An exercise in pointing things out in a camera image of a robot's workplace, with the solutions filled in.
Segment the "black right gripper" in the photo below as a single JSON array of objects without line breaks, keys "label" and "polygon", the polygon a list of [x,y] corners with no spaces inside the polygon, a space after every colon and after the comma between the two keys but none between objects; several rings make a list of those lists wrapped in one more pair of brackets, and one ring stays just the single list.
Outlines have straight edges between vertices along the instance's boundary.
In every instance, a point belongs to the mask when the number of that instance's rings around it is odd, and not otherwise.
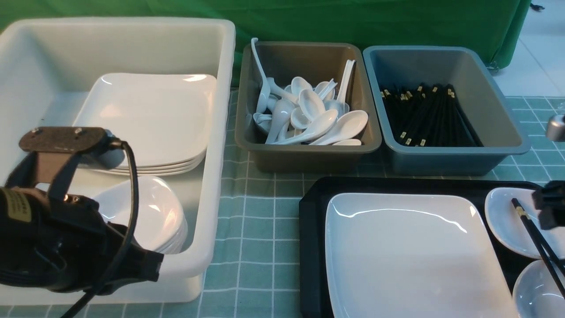
[{"label": "black right gripper", "polygon": [[542,230],[565,226],[565,181],[553,180],[531,195]]}]

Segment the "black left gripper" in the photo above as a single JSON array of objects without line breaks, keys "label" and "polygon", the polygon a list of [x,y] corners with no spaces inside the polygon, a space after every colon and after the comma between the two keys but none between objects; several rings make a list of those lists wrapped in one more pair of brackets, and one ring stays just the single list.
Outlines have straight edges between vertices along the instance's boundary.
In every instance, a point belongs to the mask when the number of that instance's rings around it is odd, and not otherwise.
[{"label": "black left gripper", "polygon": [[98,203],[53,201],[39,189],[1,189],[1,284],[56,293],[91,291],[114,260],[127,226]]}]

